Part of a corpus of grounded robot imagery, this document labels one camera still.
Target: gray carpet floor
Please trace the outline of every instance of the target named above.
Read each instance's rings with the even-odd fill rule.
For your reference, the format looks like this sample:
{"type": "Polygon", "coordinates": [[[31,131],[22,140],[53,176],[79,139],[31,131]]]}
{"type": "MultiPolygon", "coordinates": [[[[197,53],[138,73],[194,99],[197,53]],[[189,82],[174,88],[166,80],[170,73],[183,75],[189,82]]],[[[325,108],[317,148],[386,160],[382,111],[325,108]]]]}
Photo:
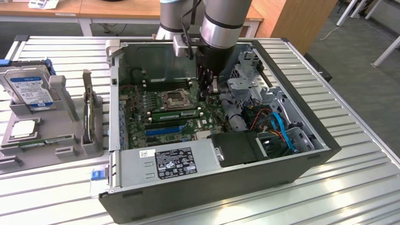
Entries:
{"type": "MultiPolygon", "coordinates": [[[[351,107],[359,113],[381,138],[400,156],[400,52],[395,51],[379,68],[371,63],[391,45],[397,37],[365,19],[349,19],[337,28],[341,15],[333,12],[321,34],[310,48],[310,54],[331,73],[331,84],[351,107]]],[[[129,25],[122,36],[150,36],[158,25],[129,25]]],[[[123,24],[105,33],[99,24],[93,24],[95,36],[115,36],[123,24]]],[[[6,56],[18,34],[35,36],[82,36],[81,26],[71,23],[0,23],[0,58],[6,56]]]]}

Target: aluminum work surface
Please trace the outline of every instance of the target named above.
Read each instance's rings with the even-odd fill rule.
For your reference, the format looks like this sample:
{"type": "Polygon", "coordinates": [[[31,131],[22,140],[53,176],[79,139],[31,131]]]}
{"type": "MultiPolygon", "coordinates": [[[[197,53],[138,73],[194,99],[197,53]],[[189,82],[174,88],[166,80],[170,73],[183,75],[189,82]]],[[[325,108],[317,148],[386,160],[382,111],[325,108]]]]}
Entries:
{"type": "MultiPolygon", "coordinates": [[[[50,57],[58,74],[69,79],[67,90],[73,97],[79,97],[85,91],[82,70],[93,70],[95,91],[105,97],[105,135],[110,119],[111,75],[106,64],[107,39],[110,37],[31,37],[22,43],[15,57],[15,60],[50,57]]],[[[399,158],[303,57],[291,50],[291,45],[281,39],[259,40],[343,150],[289,185],[130,224],[399,223],[399,158]]],[[[273,76],[269,77],[273,84],[279,85],[273,76]]],[[[2,91],[2,134],[11,114],[9,104],[10,96],[2,91]]],[[[109,139],[105,138],[105,148],[107,146],[109,139]]],[[[105,154],[95,159],[2,175],[0,224],[113,224],[99,200],[90,195],[91,171],[107,162],[109,155],[105,154]]]]}

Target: motherboard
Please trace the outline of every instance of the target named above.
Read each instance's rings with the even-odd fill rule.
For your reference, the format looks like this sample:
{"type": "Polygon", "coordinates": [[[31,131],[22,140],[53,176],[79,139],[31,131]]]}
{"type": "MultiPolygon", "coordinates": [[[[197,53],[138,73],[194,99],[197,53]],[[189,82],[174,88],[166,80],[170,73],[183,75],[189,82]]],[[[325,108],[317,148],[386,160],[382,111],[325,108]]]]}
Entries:
{"type": "Polygon", "coordinates": [[[122,148],[207,138],[231,130],[219,96],[198,100],[198,81],[121,85],[122,148]]]}

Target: power supply label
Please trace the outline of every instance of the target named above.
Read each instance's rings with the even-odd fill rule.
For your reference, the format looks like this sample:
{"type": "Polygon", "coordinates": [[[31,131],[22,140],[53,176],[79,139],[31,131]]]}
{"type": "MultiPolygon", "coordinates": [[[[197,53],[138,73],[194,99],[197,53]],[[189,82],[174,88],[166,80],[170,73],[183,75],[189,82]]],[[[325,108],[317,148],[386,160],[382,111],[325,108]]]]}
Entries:
{"type": "Polygon", "coordinates": [[[157,152],[155,158],[161,179],[198,173],[191,148],[157,152]]]}
{"type": "Polygon", "coordinates": [[[43,88],[43,79],[39,76],[10,79],[14,90],[19,92],[26,104],[34,107],[50,106],[54,102],[51,94],[43,88]]]}

